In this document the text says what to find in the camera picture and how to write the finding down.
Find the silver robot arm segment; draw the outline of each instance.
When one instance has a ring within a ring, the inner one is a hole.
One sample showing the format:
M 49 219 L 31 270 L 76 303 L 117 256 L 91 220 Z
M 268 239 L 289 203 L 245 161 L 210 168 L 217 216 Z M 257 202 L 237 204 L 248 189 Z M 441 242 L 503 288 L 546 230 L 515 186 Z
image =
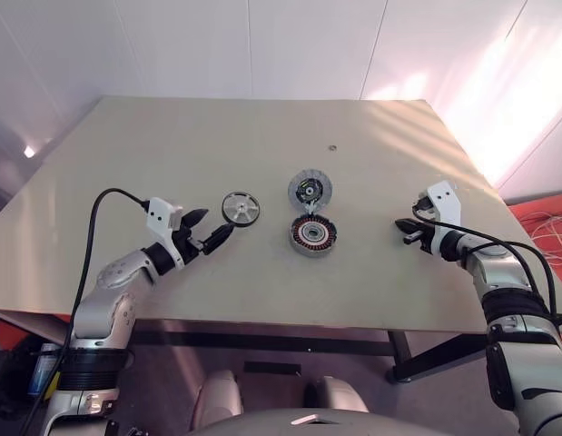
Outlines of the silver robot arm segment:
M 455 198 L 449 183 L 441 182 L 421 194 L 414 208 L 435 222 L 459 225 Z M 493 402 L 516 414 L 522 436 L 562 436 L 562 343 L 555 314 L 531 291 L 518 259 L 499 245 L 468 253 L 489 240 L 458 230 L 412 219 L 396 225 L 407 234 L 404 243 L 420 241 L 422 251 L 456 261 L 472 275 L 488 324 Z
M 69 426 L 69 419 L 83 425 L 87 419 L 93 424 L 88 426 L 90 431 L 99 431 L 89 434 L 104 436 L 116 430 L 105 417 L 119 396 L 117 381 L 128 360 L 125 348 L 138 307 L 160 276 L 183 269 L 199 253 L 210 254 L 232 233 L 233 224 L 224 224 L 204 241 L 193 239 L 191 228 L 207 212 L 198 209 L 182 216 L 181 207 L 158 198 L 150 200 L 147 226 L 157 242 L 107 265 L 97 276 L 94 290 L 81 301 L 41 435 L 75 434 L 77 427 Z

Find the gray floor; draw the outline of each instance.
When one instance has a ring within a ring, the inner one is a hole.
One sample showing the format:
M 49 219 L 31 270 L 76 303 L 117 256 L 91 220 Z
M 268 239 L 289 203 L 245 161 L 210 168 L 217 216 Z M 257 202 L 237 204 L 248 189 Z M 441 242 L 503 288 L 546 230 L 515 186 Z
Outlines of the gray floor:
M 305 327 L 227 325 L 170 322 L 166 330 L 288 334 L 362 340 L 387 340 L 384 332 Z M 434 333 L 408 333 L 417 353 L 448 339 Z M 370 411 L 414 422 L 458 436 L 517 435 L 510 416 L 499 410 L 488 393 L 484 360 L 441 374 L 392 386 L 383 374 L 391 358 L 343 354 L 259 352 L 189 347 L 135 346 L 135 362 L 122 374 L 120 405 L 113 418 L 123 426 L 137 425 L 152 436 L 187 432 L 192 407 L 203 378 L 222 369 L 239 377 L 246 411 L 300 407 L 304 385 L 321 375 L 349 382 Z M 289 362 L 301 365 L 301 376 L 243 373 L 245 361 Z M 0 434 L 16 434 L 20 423 L 0 421 Z

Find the beige table top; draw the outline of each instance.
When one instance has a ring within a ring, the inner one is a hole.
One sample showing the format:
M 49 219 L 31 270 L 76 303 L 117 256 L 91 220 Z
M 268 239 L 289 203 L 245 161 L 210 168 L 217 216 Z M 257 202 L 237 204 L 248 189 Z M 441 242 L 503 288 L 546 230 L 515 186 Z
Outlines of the beige table top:
M 322 214 L 338 241 L 322 259 L 297 254 L 287 238 L 300 214 L 287 185 L 310 167 L 333 182 Z M 224 195 L 247 191 L 261 203 L 259 221 L 165 276 L 141 317 L 483 332 L 468 273 L 403 245 L 393 224 L 442 179 L 458 188 L 464 225 L 529 242 L 423 101 L 107 97 L 0 213 L 0 309 L 69 313 L 89 212 L 105 188 L 208 207 L 200 238 L 223 222 Z M 138 206 L 106 198 L 85 291 L 104 265 L 151 242 Z M 531 267 L 545 290 L 538 262 Z M 559 280 L 557 293 L 562 312 Z

